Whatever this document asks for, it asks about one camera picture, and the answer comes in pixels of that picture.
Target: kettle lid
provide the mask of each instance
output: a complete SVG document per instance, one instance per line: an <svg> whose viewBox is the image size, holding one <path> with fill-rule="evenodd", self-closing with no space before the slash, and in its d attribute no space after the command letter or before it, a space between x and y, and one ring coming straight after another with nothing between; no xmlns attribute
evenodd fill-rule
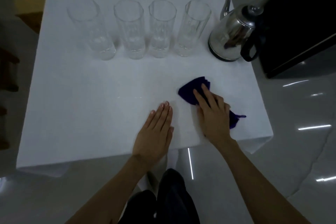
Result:
<svg viewBox="0 0 336 224"><path fill-rule="evenodd" d="M257 17L263 13L264 9L253 5L240 5L235 11L237 19L242 24L254 28Z"/></svg>

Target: forearm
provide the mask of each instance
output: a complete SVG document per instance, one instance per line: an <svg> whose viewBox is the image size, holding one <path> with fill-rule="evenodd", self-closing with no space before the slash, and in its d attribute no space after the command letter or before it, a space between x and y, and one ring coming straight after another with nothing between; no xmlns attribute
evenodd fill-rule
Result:
<svg viewBox="0 0 336 224"><path fill-rule="evenodd" d="M66 224L117 223L129 196L146 171L145 165L132 156Z"/></svg>
<svg viewBox="0 0 336 224"><path fill-rule="evenodd" d="M309 223L262 175L233 139L217 147L255 223Z"/></svg>

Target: tall glass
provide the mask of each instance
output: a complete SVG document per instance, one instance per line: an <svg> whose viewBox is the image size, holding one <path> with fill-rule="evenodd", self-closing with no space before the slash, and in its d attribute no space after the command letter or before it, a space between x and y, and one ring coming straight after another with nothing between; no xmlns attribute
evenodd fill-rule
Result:
<svg viewBox="0 0 336 224"><path fill-rule="evenodd" d="M155 0L148 8L151 33L149 52L156 58L163 58L168 54L177 10L166 0Z"/></svg>
<svg viewBox="0 0 336 224"><path fill-rule="evenodd" d="M99 5L94 0L74 0L67 12L96 56L102 60L114 57L116 49L107 34Z"/></svg>
<svg viewBox="0 0 336 224"><path fill-rule="evenodd" d="M141 59L145 55L144 9L139 2L120 0L114 5L121 41L131 59Z"/></svg>
<svg viewBox="0 0 336 224"><path fill-rule="evenodd" d="M192 53L210 15L210 7L200 0L191 0L185 5L181 27L176 39L175 52L183 57Z"/></svg>

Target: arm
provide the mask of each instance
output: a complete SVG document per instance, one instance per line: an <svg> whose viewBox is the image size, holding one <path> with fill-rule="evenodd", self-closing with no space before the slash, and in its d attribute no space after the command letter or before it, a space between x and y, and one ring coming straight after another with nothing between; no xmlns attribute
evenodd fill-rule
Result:
<svg viewBox="0 0 336 224"><path fill-rule="evenodd" d="M167 152L174 128L173 110L166 101L152 110L141 128L132 156L119 173L86 202L66 224L117 223L133 189Z"/></svg>
<svg viewBox="0 0 336 224"><path fill-rule="evenodd" d="M194 90L199 102L197 114L204 135L219 150L238 185L255 223L309 222L276 190L230 137L229 109L223 98L202 85L210 104Z"/></svg>

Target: black kettle handle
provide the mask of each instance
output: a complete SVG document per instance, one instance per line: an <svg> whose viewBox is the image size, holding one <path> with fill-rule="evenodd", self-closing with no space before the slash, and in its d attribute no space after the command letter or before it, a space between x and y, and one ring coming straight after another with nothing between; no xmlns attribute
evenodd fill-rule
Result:
<svg viewBox="0 0 336 224"><path fill-rule="evenodd" d="M258 29L254 30L249 36L249 38L246 40L246 42L243 44L243 46L241 47L240 55L247 62L255 60L258 57L258 55L261 53L265 45L265 42L266 42L265 40L266 40L265 36L262 35ZM251 57L250 50L253 46L255 46L257 51L254 54L254 56Z"/></svg>

